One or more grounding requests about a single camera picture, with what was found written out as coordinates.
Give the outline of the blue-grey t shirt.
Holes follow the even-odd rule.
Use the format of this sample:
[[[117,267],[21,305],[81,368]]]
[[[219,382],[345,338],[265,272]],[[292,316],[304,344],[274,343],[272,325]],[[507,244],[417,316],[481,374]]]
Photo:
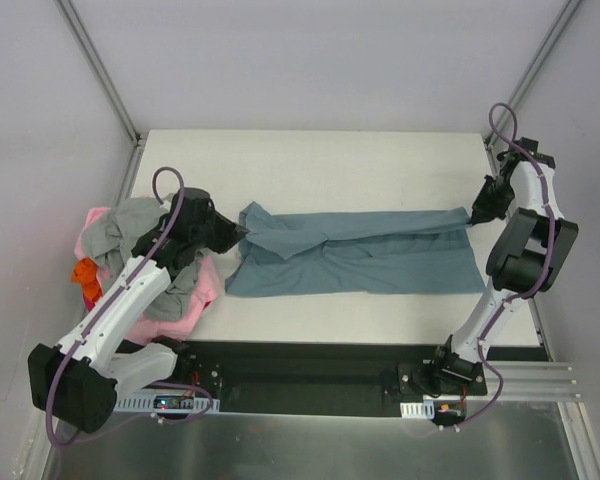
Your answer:
[[[484,289],[464,208],[273,215],[253,202],[241,262],[225,282],[244,298],[349,292],[474,294]]]

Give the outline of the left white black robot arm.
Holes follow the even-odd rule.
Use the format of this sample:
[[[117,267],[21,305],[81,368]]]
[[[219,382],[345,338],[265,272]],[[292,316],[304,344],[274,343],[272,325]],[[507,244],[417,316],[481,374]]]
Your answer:
[[[161,336],[122,357],[116,351],[159,294],[192,265],[196,253],[224,254],[248,233],[215,209],[210,194],[178,190],[168,213],[140,237],[112,288],[55,345],[39,344],[27,359],[34,406],[48,428],[59,419],[92,434],[104,426],[116,403],[159,381],[185,386],[192,366],[186,346]]]

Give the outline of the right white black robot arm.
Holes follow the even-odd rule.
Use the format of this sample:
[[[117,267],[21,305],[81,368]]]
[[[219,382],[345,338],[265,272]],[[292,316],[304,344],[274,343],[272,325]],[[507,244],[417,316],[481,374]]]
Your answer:
[[[487,354],[507,320],[554,284],[579,233],[553,190],[556,163],[521,137],[498,154],[472,205],[472,225],[503,219],[486,263],[488,283],[467,321],[437,347],[431,361],[402,374],[402,393],[484,395]]]

